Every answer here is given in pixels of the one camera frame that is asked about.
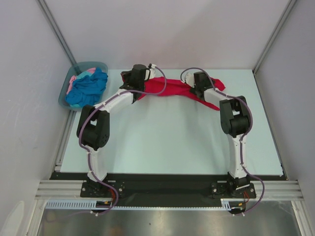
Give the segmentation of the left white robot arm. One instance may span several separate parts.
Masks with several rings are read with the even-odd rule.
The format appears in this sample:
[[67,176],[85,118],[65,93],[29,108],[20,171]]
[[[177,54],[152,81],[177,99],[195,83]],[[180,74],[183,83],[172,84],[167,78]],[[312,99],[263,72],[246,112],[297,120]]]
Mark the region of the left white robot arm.
[[156,75],[155,66],[136,64],[130,71],[121,73],[123,85],[107,100],[83,107],[77,128],[79,146],[87,153],[88,178],[93,182],[91,190],[97,196],[108,193],[109,185],[103,181],[107,170],[99,163],[99,151],[110,137],[110,116],[135,103],[145,94],[145,82]]

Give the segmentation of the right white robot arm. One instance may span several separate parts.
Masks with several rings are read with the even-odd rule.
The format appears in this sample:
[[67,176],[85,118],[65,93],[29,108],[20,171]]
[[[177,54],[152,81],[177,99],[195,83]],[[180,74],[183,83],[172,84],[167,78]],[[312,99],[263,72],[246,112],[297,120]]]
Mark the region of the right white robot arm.
[[220,124],[228,137],[230,165],[228,174],[233,179],[247,176],[245,171],[246,135],[252,129],[252,113],[243,96],[232,96],[219,90],[219,83],[204,71],[187,73],[184,82],[191,92],[202,101],[212,103],[220,109]]

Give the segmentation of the red t shirt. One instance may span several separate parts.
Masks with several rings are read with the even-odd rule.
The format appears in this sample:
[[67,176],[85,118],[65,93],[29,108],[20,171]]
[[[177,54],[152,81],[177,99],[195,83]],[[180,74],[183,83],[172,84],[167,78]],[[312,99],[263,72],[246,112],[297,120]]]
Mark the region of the red t shirt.
[[[166,89],[159,94],[159,96],[184,96],[189,99],[195,100],[211,109],[214,109],[216,111],[219,111],[219,107],[215,105],[213,102],[206,102],[202,99],[198,98],[197,95],[190,92],[191,87],[187,84],[184,84],[180,82],[179,80],[175,79],[166,79]],[[160,92],[164,87],[164,78],[163,77],[155,77],[153,79],[150,79],[148,82],[145,82],[145,90],[144,92],[147,92],[149,94],[151,93],[158,93]]]

